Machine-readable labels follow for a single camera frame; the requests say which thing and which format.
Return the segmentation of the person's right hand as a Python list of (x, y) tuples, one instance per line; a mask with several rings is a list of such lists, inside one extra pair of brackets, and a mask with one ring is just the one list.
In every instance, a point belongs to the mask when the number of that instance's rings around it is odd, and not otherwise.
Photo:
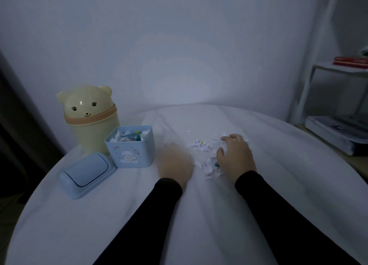
[(220, 167), (221, 171), (235, 183), (244, 173), (257, 171), (251, 149), (243, 137), (239, 134), (230, 134), (221, 137), (227, 145), (227, 152), (224, 152), (228, 158), (225, 167)]

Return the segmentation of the person's left hand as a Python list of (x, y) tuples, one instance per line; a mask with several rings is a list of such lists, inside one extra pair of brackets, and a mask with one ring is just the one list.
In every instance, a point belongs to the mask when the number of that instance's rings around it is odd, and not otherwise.
[(185, 162), (178, 161), (159, 161), (158, 175), (160, 179), (168, 178), (176, 181), (181, 188), (185, 188), (191, 179), (194, 170), (194, 162), (190, 155), (190, 160)]

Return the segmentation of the person's right forearm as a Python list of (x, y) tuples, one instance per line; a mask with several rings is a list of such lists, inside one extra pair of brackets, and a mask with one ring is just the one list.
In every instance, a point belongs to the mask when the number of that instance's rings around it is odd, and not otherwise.
[(235, 188), (246, 201), (278, 265), (360, 265), (257, 172), (242, 174)]

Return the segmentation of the person's left forearm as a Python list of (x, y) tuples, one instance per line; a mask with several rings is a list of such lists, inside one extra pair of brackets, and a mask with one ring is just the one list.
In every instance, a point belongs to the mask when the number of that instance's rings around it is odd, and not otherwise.
[(182, 187), (159, 179), (153, 190), (93, 265), (160, 265), (166, 235)]

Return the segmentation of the pile of torn paper scraps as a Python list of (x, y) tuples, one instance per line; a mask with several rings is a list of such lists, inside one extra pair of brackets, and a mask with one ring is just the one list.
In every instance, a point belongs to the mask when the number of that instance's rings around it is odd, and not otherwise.
[[(241, 136), (244, 141), (248, 143), (248, 137), (243, 135)], [(227, 145), (221, 140), (221, 137), (215, 135), (212, 137), (211, 141), (196, 140), (188, 147), (194, 161), (195, 179), (210, 180), (220, 178), (222, 176), (227, 177), (227, 175), (221, 171), (221, 168), (216, 162), (216, 153), (219, 147), (222, 147), (224, 152), (227, 152)]]

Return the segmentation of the blue square bear-print bin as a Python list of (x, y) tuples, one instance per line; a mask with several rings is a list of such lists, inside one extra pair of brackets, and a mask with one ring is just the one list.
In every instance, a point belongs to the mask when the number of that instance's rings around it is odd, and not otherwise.
[[(109, 142), (108, 140), (114, 137), (117, 130), (123, 132), (149, 130), (150, 132), (143, 141)], [(104, 141), (117, 168), (150, 167), (156, 157), (156, 146), (151, 125), (119, 126), (115, 128)]]

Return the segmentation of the paper scraps inside blue bin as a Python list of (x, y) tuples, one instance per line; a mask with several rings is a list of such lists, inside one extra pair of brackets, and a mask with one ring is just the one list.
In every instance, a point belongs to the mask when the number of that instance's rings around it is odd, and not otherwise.
[(149, 134), (149, 130), (146, 131), (120, 131), (117, 130), (114, 137), (110, 138), (109, 142), (138, 142), (143, 141)]

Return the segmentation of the white tablecloth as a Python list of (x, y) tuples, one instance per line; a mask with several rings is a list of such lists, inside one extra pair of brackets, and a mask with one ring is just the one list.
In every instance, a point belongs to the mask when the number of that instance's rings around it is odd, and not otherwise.
[[(213, 105), (162, 108), (122, 118), (152, 125), (156, 147), (237, 133), (249, 140), (257, 171), (295, 209), (362, 265), (368, 265), (368, 184), (330, 147), (279, 119)], [(6, 265), (92, 265), (158, 180), (156, 163), (118, 169), (78, 200), (60, 188), (69, 151), (35, 189), (16, 224)], [(177, 204), (162, 264), (277, 264), (248, 206), (225, 175), (196, 167)]]

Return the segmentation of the blue bin lid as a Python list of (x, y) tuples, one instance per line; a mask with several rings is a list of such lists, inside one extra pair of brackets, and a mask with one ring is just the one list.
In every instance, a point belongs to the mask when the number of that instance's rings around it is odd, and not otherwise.
[(61, 170), (59, 186), (71, 200), (78, 200), (110, 177), (117, 167), (111, 157), (94, 152)]

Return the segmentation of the cream bear-shaped desktop bin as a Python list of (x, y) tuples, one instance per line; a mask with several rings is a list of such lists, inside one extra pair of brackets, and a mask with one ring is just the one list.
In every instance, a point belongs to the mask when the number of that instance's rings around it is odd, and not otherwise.
[(105, 139), (120, 126), (117, 106), (109, 86), (82, 85), (57, 94), (64, 119), (87, 155), (109, 155)]

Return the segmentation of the stack of grey books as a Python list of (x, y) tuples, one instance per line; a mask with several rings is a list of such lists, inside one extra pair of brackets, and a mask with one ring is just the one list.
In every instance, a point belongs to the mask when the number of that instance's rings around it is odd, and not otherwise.
[(304, 125), (348, 156), (368, 156), (368, 113), (308, 116)]

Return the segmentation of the white metal shelf rack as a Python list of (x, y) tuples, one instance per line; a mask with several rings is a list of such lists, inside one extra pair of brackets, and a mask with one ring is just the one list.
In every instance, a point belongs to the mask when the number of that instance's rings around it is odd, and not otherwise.
[(366, 68), (334, 64), (336, 57), (360, 56), (363, 48), (368, 49), (368, 0), (319, 0), (288, 122), (367, 111)]

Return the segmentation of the red book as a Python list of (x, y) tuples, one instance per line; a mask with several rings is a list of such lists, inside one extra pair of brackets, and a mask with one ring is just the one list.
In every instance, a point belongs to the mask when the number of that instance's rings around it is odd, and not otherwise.
[(358, 69), (368, 69), (368, 57), (335, 57), (333, 65)]

